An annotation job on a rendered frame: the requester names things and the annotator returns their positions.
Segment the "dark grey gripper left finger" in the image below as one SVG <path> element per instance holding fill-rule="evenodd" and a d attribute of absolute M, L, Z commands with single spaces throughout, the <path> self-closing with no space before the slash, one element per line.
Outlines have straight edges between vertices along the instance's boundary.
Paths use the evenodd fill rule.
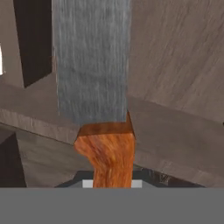
<path fill-rule="evenodd" d="M 92 180 L 94 176 L 93 171 L 77 171 L 74 177 L 62 184 L 56 185 L 56 188 L 65 188 L 65 187 L 72 187 L 72 188 L 83 188 L 84 180 Z"/>

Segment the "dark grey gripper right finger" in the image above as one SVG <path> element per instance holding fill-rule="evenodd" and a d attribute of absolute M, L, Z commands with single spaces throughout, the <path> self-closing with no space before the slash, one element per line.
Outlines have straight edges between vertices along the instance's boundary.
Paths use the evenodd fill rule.
<path fill-rule="evenodd" d="M 133 179 L 141 179 L 144 183 L 155 187 L 170 188 L 203 188 L 203 185 L 185 181 L 159 171 L 133 165 Z"/>

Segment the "cleaver with wooden handle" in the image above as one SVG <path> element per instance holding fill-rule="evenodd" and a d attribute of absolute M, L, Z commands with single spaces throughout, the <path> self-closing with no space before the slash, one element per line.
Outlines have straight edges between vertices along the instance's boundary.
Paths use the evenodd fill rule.
<path fill-rule="evenodd" d="M 127 109 L 131 0 L 52 0 L 59 112 L 95 188 L 131 186 L 135 136 Z"/>

